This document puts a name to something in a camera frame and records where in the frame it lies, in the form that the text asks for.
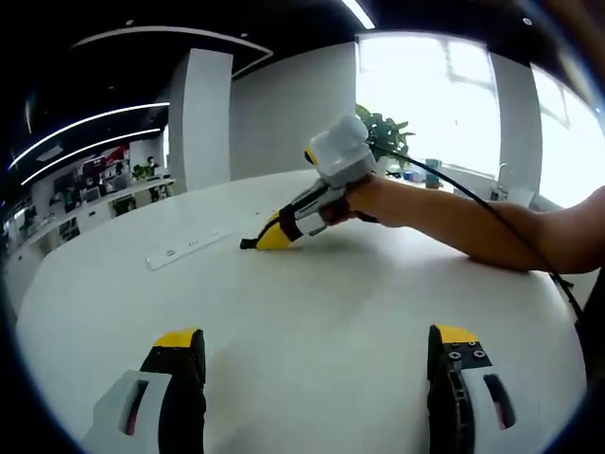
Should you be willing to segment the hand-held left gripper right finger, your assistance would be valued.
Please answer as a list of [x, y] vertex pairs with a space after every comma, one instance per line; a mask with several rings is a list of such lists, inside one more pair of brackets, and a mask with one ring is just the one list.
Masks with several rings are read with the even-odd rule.
[[502, 376], [478, 337], [450, 325], [429, 328], [426, 376], [429, 451], [495, 453], [517, 415]]

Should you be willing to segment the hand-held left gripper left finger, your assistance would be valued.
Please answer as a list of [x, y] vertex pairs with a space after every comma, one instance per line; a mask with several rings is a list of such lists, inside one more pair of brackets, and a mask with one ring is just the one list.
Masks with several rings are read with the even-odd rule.
[[98, 399], [87, 453], [202, 453], [206, 399], [203, 331], [164, 334], [137, 370]]

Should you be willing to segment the person's right hand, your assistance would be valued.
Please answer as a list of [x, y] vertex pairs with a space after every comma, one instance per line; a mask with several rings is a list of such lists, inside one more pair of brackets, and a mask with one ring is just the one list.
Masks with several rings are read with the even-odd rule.
[[386, 189], [386, 182], [373, 176], [350, 183], [340, 199], [322, 208], [322, 218], [329, 225], [360, 219], [385, 227], [401, 227], [401, 221], [386, 201]]

